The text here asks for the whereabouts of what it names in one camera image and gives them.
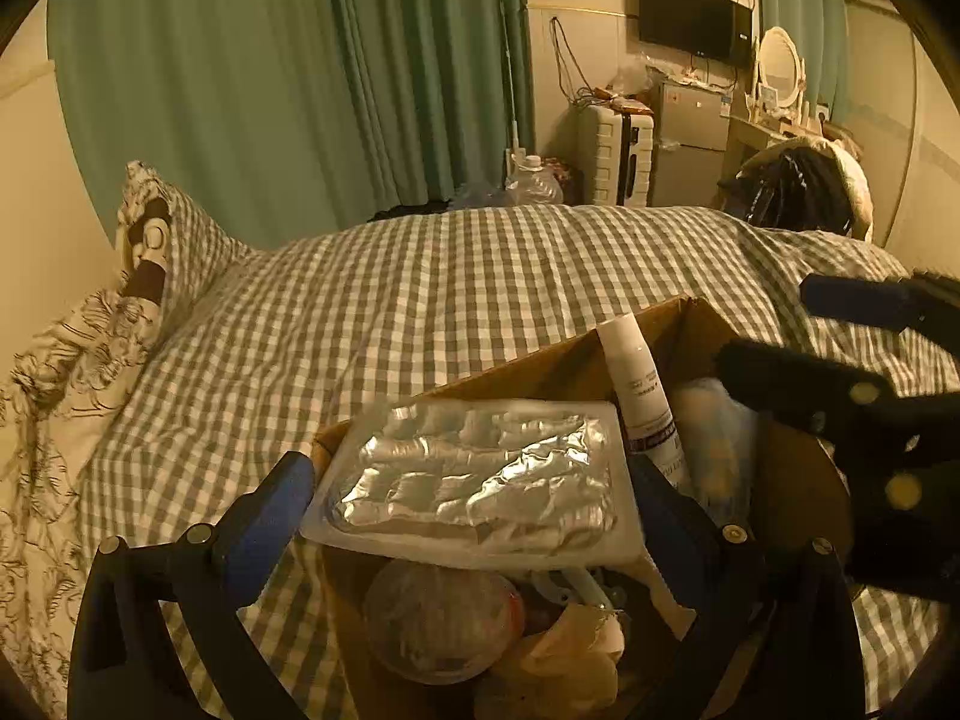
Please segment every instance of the black bag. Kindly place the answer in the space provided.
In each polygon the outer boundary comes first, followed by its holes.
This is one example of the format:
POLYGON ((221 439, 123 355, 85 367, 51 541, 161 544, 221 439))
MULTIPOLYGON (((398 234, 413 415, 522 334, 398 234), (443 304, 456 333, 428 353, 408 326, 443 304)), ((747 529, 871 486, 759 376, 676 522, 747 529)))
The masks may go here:
POLYGON ((809 146, 790 148, 771 162, 741 172, 728 190, 746 208, 743 220, 756 227, 846 235, 853 225, 853 209, 836 162, 809 146))

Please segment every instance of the mini fridge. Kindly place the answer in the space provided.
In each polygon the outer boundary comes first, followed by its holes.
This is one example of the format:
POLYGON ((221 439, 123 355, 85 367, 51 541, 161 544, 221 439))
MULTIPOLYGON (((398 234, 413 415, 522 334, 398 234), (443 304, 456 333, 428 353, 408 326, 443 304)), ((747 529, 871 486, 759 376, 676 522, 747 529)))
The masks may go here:
POLYGON ((648 204, 713 206, 730 120, 723 92, 664 81, 656 105, 648 204))

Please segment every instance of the screw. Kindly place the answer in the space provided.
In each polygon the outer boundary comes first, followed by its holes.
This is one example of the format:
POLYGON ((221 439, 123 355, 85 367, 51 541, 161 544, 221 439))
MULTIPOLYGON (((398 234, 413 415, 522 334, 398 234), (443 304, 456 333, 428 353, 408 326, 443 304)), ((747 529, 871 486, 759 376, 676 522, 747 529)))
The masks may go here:
POLYGON ((868 406, 880 397, 880 390, 873 382, 857 382, 850 388, 850 399, 858 406, 868 406))
POLYGON ((819 436, 825 429, 827 429, 827 413, 815 412, 810 418, 810 432, 819 436))
POLYGON ((887 502, 901 512, 909 512, 923 497, 923 485, 912 473, 894 474, 883 491, 887 494, 887 502))
POLYGON ((205 544, 210 541, 210 536, 213 536, 213 528, 205 522, 200 522, 198 525, 190 526, 186 532, 186 541, 191 544, 205 544))
POLYGON ((813 551, 818 555, 829 555, 833 552, 833 544, 822 536, 813 539, 813 551))
POLYGON ((742 544, 747 541, 747 532, 739 525, 724 525, 723 538, 726 538, 731 544, 742 544))
POLYGON ((120 548, 120 536, 107 536, 103 541, 100 542, 100 546, 97 547, 97 550, 102 555, 112 555, 120 548))

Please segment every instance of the oval mirror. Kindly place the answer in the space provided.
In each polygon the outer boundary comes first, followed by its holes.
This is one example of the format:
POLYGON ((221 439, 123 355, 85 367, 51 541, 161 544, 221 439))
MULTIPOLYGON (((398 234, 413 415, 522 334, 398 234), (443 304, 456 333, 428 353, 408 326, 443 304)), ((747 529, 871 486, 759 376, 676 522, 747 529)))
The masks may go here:
POLYGON ((757 52, 760 83, 776 89, 776 103, 789 108, 800 93, 800 57, 786 30, 771 26, 757 52))

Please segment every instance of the wall-mounted tv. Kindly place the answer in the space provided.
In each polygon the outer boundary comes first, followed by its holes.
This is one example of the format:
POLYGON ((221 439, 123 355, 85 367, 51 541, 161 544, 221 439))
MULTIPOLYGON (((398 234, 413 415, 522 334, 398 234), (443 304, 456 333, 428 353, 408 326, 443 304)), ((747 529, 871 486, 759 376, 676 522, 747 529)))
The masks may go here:
POLYGON ((640 0, 640 40, 750 68, 750 8, 733 0, 640 0))

